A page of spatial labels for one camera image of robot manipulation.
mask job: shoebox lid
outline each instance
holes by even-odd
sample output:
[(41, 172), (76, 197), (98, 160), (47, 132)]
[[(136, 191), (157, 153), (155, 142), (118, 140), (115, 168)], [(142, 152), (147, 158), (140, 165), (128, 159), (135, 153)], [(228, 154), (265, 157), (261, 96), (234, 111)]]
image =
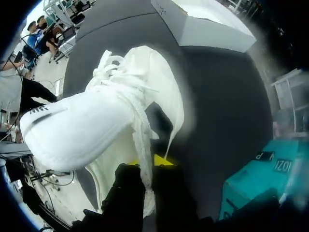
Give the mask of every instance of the shoebox lid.
[(256, 41), (230, 10), (215, 0), (151, 0), (179, 46), (246, 52)]

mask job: white sneaker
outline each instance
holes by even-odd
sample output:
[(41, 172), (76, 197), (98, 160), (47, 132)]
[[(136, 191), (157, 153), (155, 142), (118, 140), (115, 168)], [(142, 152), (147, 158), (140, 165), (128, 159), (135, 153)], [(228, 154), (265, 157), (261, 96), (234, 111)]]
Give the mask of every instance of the white sneaker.
[(88, 164), (99, 208), (118, 165), (139, 159), (146, 216), (155, 198), (151, 191), (153, 133), (145, 109), (156, 102), (170, 119), (170, 145), (183, 124), (182, 98), (168, 63), (158, 52), (142, 46), (132, 48), (124, 58), (111, 54), (104, 52), (85, 93), (27, 113), (21, 130), (42, 164), (58, 171)]
[(39, 162), (68, 171), (94, 161), (133, 120), (130, 106), (106, 88), (33, 109), (21, 118), (20, 129)]

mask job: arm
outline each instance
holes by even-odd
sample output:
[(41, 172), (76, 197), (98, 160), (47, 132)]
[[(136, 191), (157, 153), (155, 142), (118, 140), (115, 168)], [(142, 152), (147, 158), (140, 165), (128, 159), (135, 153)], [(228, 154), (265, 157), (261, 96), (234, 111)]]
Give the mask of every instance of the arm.
[(3, 63), (0, 65), (0, 69), (1, 71), (6, 71), (12, 68), (19, 68), (21, 65), (23, 64), (23, 62), (18, 62), (18, 63), (13, 63), (8, 61), (7, 63)]

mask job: white shoelace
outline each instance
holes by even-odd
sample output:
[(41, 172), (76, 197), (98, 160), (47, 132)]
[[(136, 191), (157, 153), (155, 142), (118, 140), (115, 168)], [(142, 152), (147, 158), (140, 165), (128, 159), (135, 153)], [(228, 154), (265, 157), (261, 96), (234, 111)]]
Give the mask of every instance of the white shoelace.
[(140, 161), (140, 176), (146, 188), (144, 208), (150, 212), (154, 209), (155, 196), (151, 190), (152, 183), (152, 158), (150, 152), (151, 128), (145, 113), (144, 91), (148, 88), (142, 77), (144, 71), (136, 69), (134, 60), (127, 66), (123, 66), (124, 58), (111, 56), (110, 51), (105, 51), (98, 68), (93, 71), (93, 78), (90, 80), (86, 90), (96, 86), (109, 86), (116, 93), (119, 99), (129, 104), (135, 112), (135, 120), (132, 124), (134, 129), (133, 140)]

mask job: man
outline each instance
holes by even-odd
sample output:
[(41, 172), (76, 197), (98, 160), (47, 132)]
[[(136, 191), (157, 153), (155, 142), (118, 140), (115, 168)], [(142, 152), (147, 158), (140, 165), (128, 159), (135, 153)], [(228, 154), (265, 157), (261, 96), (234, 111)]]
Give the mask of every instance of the man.
[(27, 28), (30, 32), (28, 36), (28, 45), (32, 47), (38, 54), (46, 53), (48, 50), (55, 56), (57, 54), (57, 47), (54, 45), (54, 38), (44, 38), (43, 30), (37, 29), (37, 24), (35, 21), (31, 22)]
[(29, 70), (20, 67), (23, 62), (0, 61), (0, 110), (25, 113), (43, 106), (32, 97), (56, 102), (57, 97), (40, 83), (28, 80)]
[(47, 28), (47, 22), (46, 22), (46, 19), (45, 19), (45, 16), (44, 16), (44, 15), (42, 15), (42, 16), (40, 16), (40, 17), (38, 18), (37, 23), (38, 23), (37, 29), (42, 29), (42, 30), (44, 30), (44, 29)]
[[(47, 22), (46, 22), (44, 15), (42, 15), (38, 18), (37, 23), (38, 23), (37, 29), (42, 29), (43, 31), (46, 30)], [(53, 31), (52, 31), (52, 37), (55, 39), (56, 35), (59, 34), (59, 33), (61, 34), (62, 30), (59, 27), (54, 27)]]

